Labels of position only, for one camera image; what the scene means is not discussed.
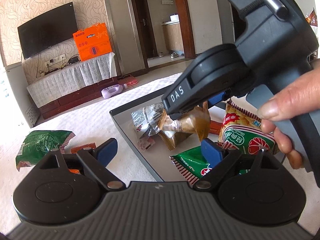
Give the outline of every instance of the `brown snack bag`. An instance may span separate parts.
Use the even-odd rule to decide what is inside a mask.
[[[159,135],[164,141],[167,148],[171,151],[177,147],[177,145],[187,139],[191,133],[182,133],[175,131],[160,131]]]
[[[161,131],[175,131],[183,133],[196,133],[200,141],[208,137],[210,130],[210,114],[208,102],[203,103],[203,107],[196,106],[191,111],[183,114],[177,120],[172,120],[164,110],[158,127]]]

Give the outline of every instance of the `fingernail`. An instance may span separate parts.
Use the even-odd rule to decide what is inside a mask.
[[[263,106],[261,106],[257,111],[257,116],[262,119],[270,119],[279,114],[278,104],[275,99],[269,100]]]

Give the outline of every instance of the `blue gripper pad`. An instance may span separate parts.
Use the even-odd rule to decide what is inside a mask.
[[[95,150],[95,158],[106,167],[109,162],[116,156],[118,151],[118,142],[115,138],[110,138],[108,141],[97,147]]]
[[[213,141],[205,138],[201,142],[202,156],[210,163],[210,168],[214,168],[219,162],[222,161],[225,150],[216,145]]]
[[[218,94],[218,95],[210,98],[210,99],[208,100],[208,108],[210,109],[211,107],[213,107],[213,106],[216,105],[217,103],[223,101],[223,100],[225,99],[225,98],[224,98],[225,94],[226,94],[225,92],[221,92],[220,94]]]

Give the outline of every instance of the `refrigerator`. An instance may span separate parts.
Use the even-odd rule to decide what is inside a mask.
[[[2,68],[0,76],[0,114],[5,127],[33,127],[40,111],[30,97],[21,62]]]
[[[244,33],[246,23],[228,0],[217,0],[222,43],[235,43]]]

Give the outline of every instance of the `green snack bag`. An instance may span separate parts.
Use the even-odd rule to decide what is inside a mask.
[[[201,154],[201,146],[173,155],[171,160],[191,185],[212,170]]]
[[[16,157],[17,170],[36,165],[52,149],[64,153],[64,147],[75,134],[71,131],[32,131],[24,139]]]

